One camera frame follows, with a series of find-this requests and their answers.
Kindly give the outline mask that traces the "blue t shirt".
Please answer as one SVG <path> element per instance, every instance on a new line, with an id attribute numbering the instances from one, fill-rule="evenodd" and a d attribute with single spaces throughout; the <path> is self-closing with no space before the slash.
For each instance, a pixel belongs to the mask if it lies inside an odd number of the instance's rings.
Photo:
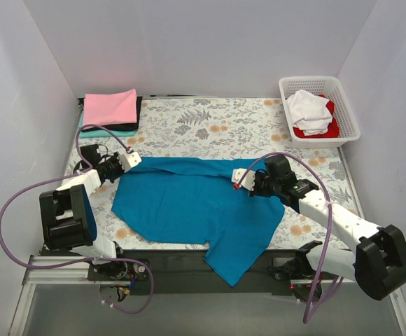
<path id="1" fill-rule="evenodd" d="M 277 198 L 235 190 L 251 159 L 145 157 L 122 175 L 112 212 L 150 242 L 208 244 L 206 263 L 229 286 L 269 246 L 284 217 Z"/>

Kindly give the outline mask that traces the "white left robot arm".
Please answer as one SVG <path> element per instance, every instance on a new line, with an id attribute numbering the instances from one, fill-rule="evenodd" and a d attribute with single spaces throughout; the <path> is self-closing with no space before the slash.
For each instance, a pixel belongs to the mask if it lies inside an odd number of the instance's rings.
<path id="1" fill-rule="evenodd" d="M 90 196 L 128 170 L 125 155 L 101 154 L 98 145 L 80 150 L 84 158 L 73 168 L 76 175 L 39 196 L 44 243 L 50 251 L 71 251 L 96 265 L 104 263 L 105 273 L 119 280 L 127 274 L 127 261 L 118 256 L 114 241 L 98 233 Z"/>

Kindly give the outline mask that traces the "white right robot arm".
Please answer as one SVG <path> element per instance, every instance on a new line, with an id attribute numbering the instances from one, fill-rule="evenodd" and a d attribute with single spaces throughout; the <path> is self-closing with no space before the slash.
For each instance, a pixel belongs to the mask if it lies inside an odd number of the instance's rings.
<path id="1" fill-rule="evenodd" d="M 261 171 L 237 169 L 232 181 L 250 196 L 278 197 L 295 212 L 322 225 L 346 249 L 312 241 L 294 259 L 276 267 L 278 273 L 311 278 L 318 272 L 352 280 L 374 300 L 382 300 L 406 284 L 406 241 L 394 225 L 383 227 L 351 213 L 328 199 L 320 183 L 298 179 L 283 154 L 269 154 Z"/>

